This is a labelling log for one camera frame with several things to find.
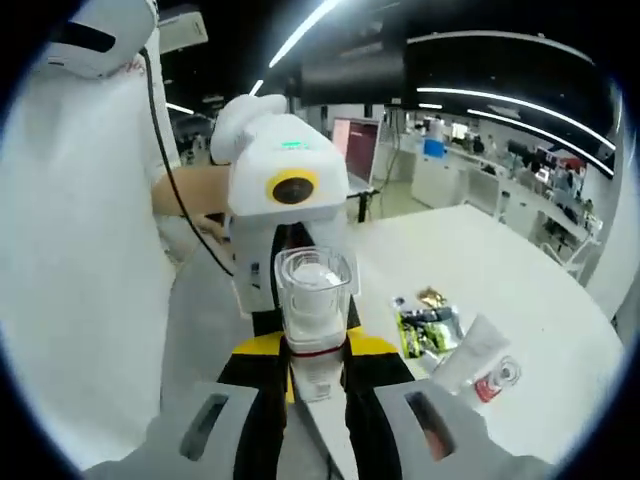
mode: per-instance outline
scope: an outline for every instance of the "desk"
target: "desk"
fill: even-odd
[[[410,182],[417,154],[422,152],[423,142],[422,137],[407,134],[400,136],[399,147],[393,142],[380,142],[376,148],[373,177],[376,180],[385,180],[388,175],[389,180],[393,182]],[[394,158],[393,168],[389,171]]]
[[[500,190],[511,194],[511,198],[509,199],[510,203],[523,202],[526,203],[528,207],[542,212],[543,215],[558,223],[569,232],[569,234],[577,238],[579,242],[584,242],[587,239],[589,235],[587,230],[569,220],[560,207],[520,185],[515,180],[500,178]]]
[[[534,245],[469,206],[354,225],[350,242],[366,331],[399,347],[390,300],[429,285],[460,308],[463,328],[485,314],[522,366],[518,384],[479,410],[489,435],[513,454],[560,461],[597,412],[623,352],[587,292]],[[407,364],[424,376],[418,361]]]
[[[496,171],[496,174],[499,177],[506,177],[509,169],[502,165],[501,163],[495,162],[493,160],[487,160],[481,155],[474,155],[473,153],[469,153],[461,148],[455,147],[445,147],[448,156],[457,156],[462,158],[467,163],[479,164],[482,168],[485,165],[490,165]]]

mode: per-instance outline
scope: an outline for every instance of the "computer monitor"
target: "computer monitor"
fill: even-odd
[[[550,169],[554,169],[558,165],[558,158],[552,152],[542,147],[536,147],[536,160],[541,165],[545,165]]]
[[[453,122],[451,124],[451,138],[457,138],[458,140],[464,140],[465,134],[469,131],[467,125],[462,123]]]
[[[344,155],[349,182],[352,183],[355,177],[362,181],[362,186],[369,186],[373,175],[373,160],[380,140],[380,121],[336,117],[333,121],[331,140]]]

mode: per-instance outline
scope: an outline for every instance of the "blender cup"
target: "blender cup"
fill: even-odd
[[[275,272],[298,392],[321,400],[340,386],[351,270],[330,248],[304,247],[276,255]]]

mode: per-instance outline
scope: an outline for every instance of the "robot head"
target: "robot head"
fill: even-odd
[[[211,136],[211,158],[219,163],[235,163],[249,140],[245,127],[263,115],[282,114],[286,111],[287,99],[282,95],[240,95],[234,98],[218,115]]]
[[[302,119],[266,113],[242,133],[244,148],[229,183],[229,207],[238,217],[268,216],[293,224],[334,213],[349,192],[344,157]]]
[[[53,33],[36,69],[101,78],[133,59],[157,22],[152,0],[89,0]]]

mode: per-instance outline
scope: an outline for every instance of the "floor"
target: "floor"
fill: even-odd
[[[411,196],[411,182],[396,181],[383,186],[382,182],[375,181],[373,185],[381,193],[374,195],[369,201],[366,221],[431,210]],[[358,199],[347,201],[347,218],[350,223],[357,222],[358,205]]]

